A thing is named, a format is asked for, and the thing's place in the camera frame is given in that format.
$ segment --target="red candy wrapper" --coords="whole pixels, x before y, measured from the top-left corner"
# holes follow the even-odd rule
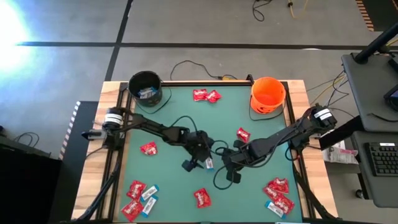
[[[267,186],[267,187],[264,187],[264,188],[262,189],[262,191],[264,191],[264,193],[266,193],[266,194],[268,195],[268,197],[271,198],[271,200],[272,200],[273,202],[275,202],[280,196],[283,196],[281,193],[279,193],[279,192],[276,191],[276,190],[272,190],[272,189],[269,188],[268,186]]]
[[[131,197],[133,200],[139,200],[139,197],[141,197],[142,192],[146,187],[146,184],[139,182],[138,180],[134,180],[130,185],[130,190],[127,192],[127,196]]]
[[[139,201],[132,200],[122,209],[123,215],[130,221],[134,221],[137,216],[142,212],[144,206]]]
[[[289,214],[294,208],[294,202],[285,197],[285,195],[278,197],[274,203],[276,206],[282,209],[286,215]]]
[[[145,144],[139,148],[142,153],[145,155],[153,156],[157,154],[157,147],[155,142],[150,142],[148,144]]]
[[[197,199],[197,207],[205,208],[211,206],[211,199],[206,189],[202,188],[193,193],[193,196]]]
[[[207,100],[207,90],[193,90],[193,100],[200,101],[200,100]]]
[[[276,190],[283,194],[289,193],[289,182],[286,178],[279,179],[278,177],[276,177],[274,180],[270,181],[267,186],[272,190]]]
[[[236,135],[238,136],[239,139],[241,139],[241,140],[244,141],[245,143],[248,143],[251,134],[248,133],[247,131],[245,131],[243,128],[239,128],[239,129],[236,131]]]
[[[219,99],[221,99],[221,95],[216,90],[213,90],[207,94],[206,99],[210,103],[216,103]]]

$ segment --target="green table surface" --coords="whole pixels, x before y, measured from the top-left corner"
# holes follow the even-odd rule
[[[207,101],[193,101],[192,90],[216,89],[222,98],[217,103]],[[266,138],[285,128],[283,113],[270,120],[252,121],[249,118],[250,86],[195,86],[171,87],[172,97],[169,103],[155,114],[147,114],[136,107],[135,113],[143,114],[146,118],[170,126],[177,118],[189,115],[193,118],[199,130],[204,130],[214,140],[224,140],[230,147],[236,140],[236,131],[242,127],[251,133],[251,139]],[[163,87],[164,96],[161,105],[170,95],[169,89]],[[154,111],[155,108],[144,108]],[[273,114],[256,114],[251,110],[252,117],[266,118],[280,112],[278,108]],[[194,131],[189,119],[181,119],[176,126],[185,126]],[[215,171],[196,168],[191,172],[185,171],[181,164],[190,160],[190,155],[183,147],[170,146],[161,138],[141,130],[131,130],[131,140],[127,153],[127,164],[123,180],[123,195],[120,208],[128,204],[131,199],[126,192],[133,180],[147,184],[147,188],[157,184],[156,193],[159,200],[152,208],[149,217],[139,215],[135,222],[301,222],[300,200],[297,186],[292,172],[292,163],[284,154],[287,145],[277,147],[272,159],[264,167],[258,169],[243,168],[240,173],[240,184],[233,184],[227,190],[218,190],[213,186]],[[144,155],[139,147],[155,141],[159,153],[154,156]],[[216,149],[223,146],[218,142],[213,146]],[[213,156],[215,170],[223,166],[220,156]],[[270,198],[262,188],[275,177],[289,180],[289,194],[295,207],[285,220],[264,205]],[[222,170],[216,177],[217,185],[224,187],[229,184],[226,180],[226,171]],[[197,208],[193,193],[206,188],[212,201],[212,206]],[[119,221],[127,222],[120,212]]]

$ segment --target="white label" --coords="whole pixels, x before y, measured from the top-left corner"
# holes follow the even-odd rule
[[[395,146],[394,143],[380,143],[380,146]]]
[[[331,113],[324,114],[324,115],[320,116],[319,118],[321,119],[321,121],[323,121],[324,119],[327,119],[329,117],[331,117]]]
[[[123,119],[123,117],[118,114],[106,114],[105,115],[105,122],[114,122],[116,124],[122,125],[123,124],[122,119]]]
[[[318,118],[319,116],[324,115],[325,113],[329,113],[329,112],[330,112],[329,109],[323,109],[323,110],[317,112],[317,113],[314,115],[314,117],[315,117],[315,118]]]
[[[213,161],[211,160],[210,157],[206,159],[206,168],[207,169],[212,169],[213,168]]]
[[[121,120],[114,119],[114,118],[106,118],[105,122],[112,122],[112,123],[116,123],[116,124],[122,125],[122,121]]]
[[[154,199],[153,197],[151,197],[148,201],[148,203],[145,205],[143,212],[146,213],[147,215],[149,214],[150,210],[152,209],[152,207],[154,206],[156,202],[156,199]]]
[[[157,191],[156,187],[155,187],[155,186],[152,186],[150,189],[148,189],[147,191],[145,191],[145,192],[142,194],[141,197],[142,197],[144,200],[147,200],[150,196],[152,196],[154,193],[156,193],[156,191]]]
[[[203,197],[201,196],[201,193],[196,193],[196,196],[199,200],[199,206],[202,206],[205,203],[205,201],[203,201]]]

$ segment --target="concrete floor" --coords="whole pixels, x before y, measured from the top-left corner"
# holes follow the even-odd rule
[[[76,101],[99,98],[112,47],[10,47],[17,41],[115,42],[127,0],[0,2],[0,124],[10,137],[26,131],[40,135],[37,147],[56,157]],[[123,42],[366,45],[377,35],[367,30],[355,0],[311,0],[301,19],[293,20],[286,1],[275,0],[255,21],[252,1],[135,0]],[[302,2],[295,3],[296,13]],[[121,48],[112,80],[128,80],[141,70],[169,79],[182,60],[207,66],[214,75],[244,78],[271,76],[302,79],[306,87],[335,78],[342,71],[342,50],[145,49]],[[194,65],[184,64],[174,80],[206,80]],[[322,88],[308,92],[314,99]],[[349,85],[341,88],[350,92]],[[319,99],[325,103],[327,96]],[[356,116],[352,96],[333,105]],[[339,111],[340,124],[350,117]],[[354,174],[329,170],[340,217],[397,223],[396,209],[376,208],[353,197]]]

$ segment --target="orange plastic pail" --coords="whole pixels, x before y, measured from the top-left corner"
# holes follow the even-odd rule
[[[283,84],[275,78],[264,77],[257,79],[251,87],[251,108],[260,114],[273,112],[286,97]]]

